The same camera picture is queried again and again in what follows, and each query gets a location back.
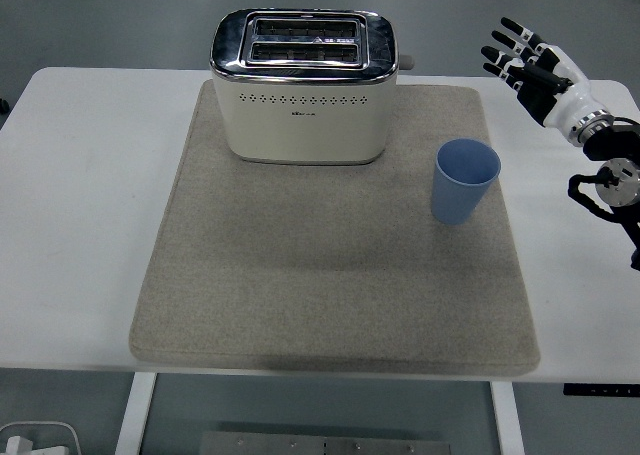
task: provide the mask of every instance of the chrome toaster top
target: chrome toaster top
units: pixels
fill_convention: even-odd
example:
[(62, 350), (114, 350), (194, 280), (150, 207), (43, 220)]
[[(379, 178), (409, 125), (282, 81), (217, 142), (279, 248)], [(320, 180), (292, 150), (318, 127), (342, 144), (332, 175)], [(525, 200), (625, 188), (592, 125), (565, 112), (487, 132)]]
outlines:
[(375, 13), (240, 10), (220, 23), (210, 64), (229, 147), (242, 158), (354, 164), (384, 150), (398, 51)]

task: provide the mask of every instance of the power strip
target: power strip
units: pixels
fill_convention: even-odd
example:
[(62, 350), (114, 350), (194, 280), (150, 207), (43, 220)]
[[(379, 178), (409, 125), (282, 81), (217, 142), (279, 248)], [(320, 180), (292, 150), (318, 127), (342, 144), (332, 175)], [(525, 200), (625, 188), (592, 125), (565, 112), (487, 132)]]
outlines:
[(67, 447), (39, 448), (32, 450), (33, 442), (23, 437), (15, 436), (7, 441), (7, 451), (0, 455), (69, 455)]

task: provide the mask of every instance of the toaster slot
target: toaster slot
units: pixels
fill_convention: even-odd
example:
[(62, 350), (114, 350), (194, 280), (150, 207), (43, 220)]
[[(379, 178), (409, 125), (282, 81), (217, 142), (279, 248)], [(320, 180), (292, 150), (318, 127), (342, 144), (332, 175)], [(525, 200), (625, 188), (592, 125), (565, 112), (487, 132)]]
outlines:
[(356, 21), (347, 20), (260, 18), (256, 22), (256, 35), (354, 38), (357, 34), (357, 26)]
[(287, 65), (314, 62), (359, 63), (356, 45), (328, 43), (254, 43), (251, 61)]

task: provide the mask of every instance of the metal plate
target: metal plate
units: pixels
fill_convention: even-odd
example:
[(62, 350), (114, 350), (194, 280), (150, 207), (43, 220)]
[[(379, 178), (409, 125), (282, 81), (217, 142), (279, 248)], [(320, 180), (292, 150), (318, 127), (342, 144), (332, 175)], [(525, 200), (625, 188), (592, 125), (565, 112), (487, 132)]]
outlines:
[(450, 455), (449, 444), (424, 440), (205, 432), (200, 455)]

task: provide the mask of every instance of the toaster vent hole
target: toaster vent hole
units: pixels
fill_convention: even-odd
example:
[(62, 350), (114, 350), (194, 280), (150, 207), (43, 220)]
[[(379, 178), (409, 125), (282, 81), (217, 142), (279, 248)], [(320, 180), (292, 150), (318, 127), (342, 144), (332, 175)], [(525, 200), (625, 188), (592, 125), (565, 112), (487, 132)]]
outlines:
[(276, 96), (276, 95), (264, 95), (264, 94), (255, 94), (255, 93), (249, 93), (249, 94), (245, 94), (245, 93), (241, 93), (240, 95), (238, 95), (238, 98), (240, 99), (240, 101), (242, 102), (260, 102), (260, 103), (278, 103), (280, 102), (281, 104), (285, 104), (285, 103), (289, 103), (291, 105), (296, 105), (296, 104), (300, 104), (300, 105), (316, 105), (316, 104), (320, 104), (320, 105), (326, 105), (328, 103), (330, 103), (331, 105), (356, 105), (358, 103), (364, 105), (365, 103), (368, 102), (367, 97), (286, 97), (284, 95), (281, 96)]

